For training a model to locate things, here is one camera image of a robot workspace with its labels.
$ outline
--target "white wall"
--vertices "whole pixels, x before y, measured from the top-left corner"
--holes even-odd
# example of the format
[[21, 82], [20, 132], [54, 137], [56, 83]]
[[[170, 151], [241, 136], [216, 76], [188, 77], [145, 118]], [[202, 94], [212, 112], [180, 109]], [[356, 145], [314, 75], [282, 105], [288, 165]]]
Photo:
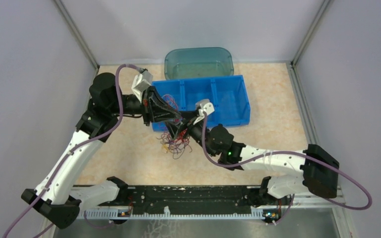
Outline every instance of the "white wall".
[[[381, 1], [336, 0], [298, 70], [321, 145], [373, 196], [352, 213], [358, 235], [381, 237]], [[348, 203], [366, 203], [342, 186]]]
[[101, 65], [212, 46], [234, 61], [292, 60], [322, 1], [63, 0]]
[[[93, 75], [52, 1], [0, 0], [0, 237], [68, 143]], [[42, 221], [33, 210], [9, 237]]]

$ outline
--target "table surface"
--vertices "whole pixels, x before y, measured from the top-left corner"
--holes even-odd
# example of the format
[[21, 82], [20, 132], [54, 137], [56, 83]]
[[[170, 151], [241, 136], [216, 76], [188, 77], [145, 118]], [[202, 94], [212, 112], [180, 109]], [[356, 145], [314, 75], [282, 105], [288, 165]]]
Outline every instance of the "table surface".
[[[154, 80], [164, 80], [164, 66], [140, 65]], [[303, 150], [307, 148], [305, 132], [284, 63], [237, 63], [235, 75], [245, 79], [251, 104], [249, 125], [229, 127], [234, 141], [262, 149]], [[99, 73], [115, 73], [117, 66], [102, 66]], [[136, 71], [120, 72], [124, 94]], [[166, 153], [160, 132], [146, 127], [142, 119], [123, 118], [121, 125], [89, 161], [76, 184], [97, 184], [116, 176], [129, 185], [255, 185], [265, 176], [279, 175], [268, 171], [229, 171], [211, 164], [196, 142], [191, 141], [179, 159]]]

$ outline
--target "robotic arm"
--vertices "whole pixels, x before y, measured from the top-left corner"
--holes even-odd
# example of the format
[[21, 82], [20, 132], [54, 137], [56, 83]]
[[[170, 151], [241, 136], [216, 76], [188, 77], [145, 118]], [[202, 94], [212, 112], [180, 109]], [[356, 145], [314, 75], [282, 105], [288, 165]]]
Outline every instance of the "robotic arm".
[[[285, 176], [263, 179], [259, 193], [267, 199], [279, 199], [288, 194], [306, 191], [323, 198], [336, 197], [337, 173], [304, 157], [278, 155], [271, 150], [235, 142], [234, 136], [221, 124], [211, 130], [206, 129], [203, 134], [203, 121], [214, 112], [213, 104], [209, 100], [202, 100], [196, 104], [195, 111], [179, 112], [160, 97], [151, 82], [152, 75], [141, 70], [133, 81], [134, 94], [121, 94], [123, 116], [141, 115], [146, 126], [152, 122], [165, 121], [172, 137], [177, 137], [186, 130], [185, 136], [192, 137], [200, 146], [205, 144], [206, 152], [210, 156], [220, 156], [218, 165], [222, 167], [285, 173]], [[34, 189], [26, 189], [21, 196], [28, 204], [35, 203], [34, 209], [60, 229], [68, 227], [79, 213], [87, 209], [113, 200], [125, 201], [129, 196], [128, 185], [116, 177], [110, 177], [99, 185], [71, 191], [85, 165], [110, 135], [82, 145], [74, 153], [71, 152], [72, 148], [108, 132], [118, 122], [119, 103], [115, 76], [111, 73], [96, 76], [89, 90], [91, 99], [88, 109], [77, 123], [64, 156], [60, 157], [40, 184]], [[310, 155], [335, 168], [339, 167], [339, 163], [317, 145], [309, 145], [307, 150], [299, 153]], [[263, 157], [240, 165], [260, 155]], [[54, 178], [50, 186], [46, 187], [52, 175]]]

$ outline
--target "tangled wire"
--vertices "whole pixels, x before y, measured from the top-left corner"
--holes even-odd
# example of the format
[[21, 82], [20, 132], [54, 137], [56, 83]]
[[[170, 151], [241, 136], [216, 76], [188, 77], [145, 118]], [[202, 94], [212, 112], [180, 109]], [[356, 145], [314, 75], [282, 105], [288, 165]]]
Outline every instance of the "tangled wire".
[[[179, 107], [175, 102], [175, 99], [172, 95], [166, 94], [162, 97], [172, 108], [178, 110]], [[175, 123], [180, 122], [180, 119], [175, 119]], [[162, 144], [162, 148], [166, 150], [166, 153], [172, 153], [173, 159], [177, 160], [180, 158], [185, 152], [186, 147], [190, 148], [190, 152], [192, 152], [192, 147], [189, 145], [189, 138], [184, 138], [186, 130], [182, 131], [177, 139], [173, 139], [170, 133], [167, 131], [165, 124], [163, 124], [164, 132], [161, 134], [160, 138], [157, 138]]]

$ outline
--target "plastic tray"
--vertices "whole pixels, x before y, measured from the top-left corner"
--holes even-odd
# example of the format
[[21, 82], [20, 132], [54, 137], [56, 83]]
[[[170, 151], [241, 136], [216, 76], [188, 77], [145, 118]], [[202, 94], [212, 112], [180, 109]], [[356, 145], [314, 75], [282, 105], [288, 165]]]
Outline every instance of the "plastic tray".
[[[197, 102], [208, 98], [215, 109], [208, 116], [208, 127], [219, 123], [224, 126], [249, 124], [251, 107], [241, 75], [153, 81], [152, 84], [161, 97], [171, 95], [180, 111], [193, 111]], [[153, 123], [152, 128], [154, 131], [166, 130], [163, 122]]]
[[164, 76], [169, 80], [233, 74], [231, 54], [221, 47], [177, 49], [164, 60]]

